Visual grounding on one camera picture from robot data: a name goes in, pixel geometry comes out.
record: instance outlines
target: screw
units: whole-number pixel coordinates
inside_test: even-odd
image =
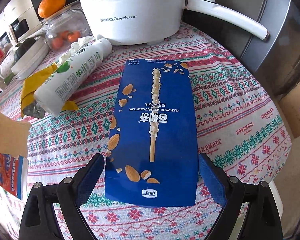
[[[261,182],[261,186],[262,186],[262,187],[268,187],[268,183],[266,183],[265,181],[262,181],[262,182]]]
[[[35,184],[34,184],[34,188],[39,188],[41,186],[41,183],[40,182],[36,182]]]
[[[237,183],[237,182],[238,182],[238,178],[235,177],[235,176],[231,176],[231,177],[230,177],[230,181],[231,181],[232,183]]]
[[[71,181],[72,181],[71,177],[66,177],[66,178],[63,179],[63,182],[66,183],[66,184],[70,183]]]

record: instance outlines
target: blue gripper pad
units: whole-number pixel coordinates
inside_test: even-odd
[[[104,165],[104,157],[101,154],[95,154],[89,161],[87,166],[79,169],[79,171],[81,169],[85,169],[85,174],[83,175],[83,178],[77,186],[77,198],[75,200],[75,203],[78,207],[80,207],[88,201],[94,189],[94,186],[96,185],[103,171]]]
[[[213,167],[211,166],[214,166],[214,164],[210,160],[206,160],[205,158],[209,157],[207,155],[203,157],[202,154],[198,155],[199,173],[203,178],[205,185],[208,187],[208,190],[210,191],[213,200],[224,208],[227,203],[225,185],[219,180],[217,175],[214,173]]]

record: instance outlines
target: cardboard box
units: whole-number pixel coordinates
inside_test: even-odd
[[[295,88],[290,91],[288,95],[282,98],[279,106],[284,113],[293,136],[295,138],[300,136],[300,82]]]

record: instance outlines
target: patterned tablecloth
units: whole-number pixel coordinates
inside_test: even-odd
[[[48,54],[40,69],[57,58]],[[287,159],[291,143],[272,100],[258,81],[223,46],[205,33],[181,24],[178,33],[159,45],[114,47],[72,98],[78,111],[58,117],[26,117],[28,138],[27,191],[41,181],[59,183],[73,176],[95,153],[106,155],[110,122],[124,64],[146,58],[186,61],[196,111],[198,152],[243,182],[270,182]],[[0,111],[20,120],[22,82],[14,81],[0,98]],[[14,238],[24,203],[0,188],[0,222]],[[221,206],[214,203],[199,178],[192,207],[147,209],[112,202],[104,196],[104,173],[81,211],[98,239],[204,239]],[[71,239],[60,207],[56,215],[65,239]]]

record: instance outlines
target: yellow plastic bag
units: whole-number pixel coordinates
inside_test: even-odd
[[[21,117],[25,115],[23,110],[25,107],[29,106],[34,101],[34,92],[40,87],[43,82],[57,69],[57,64],[52,63],[47,68],[33,74],[32,76],[25,79],[22,87],[21,93]],[[64,110],[78,110],[78,107],[74,101],[66,101],[65,105],[62,108]]]

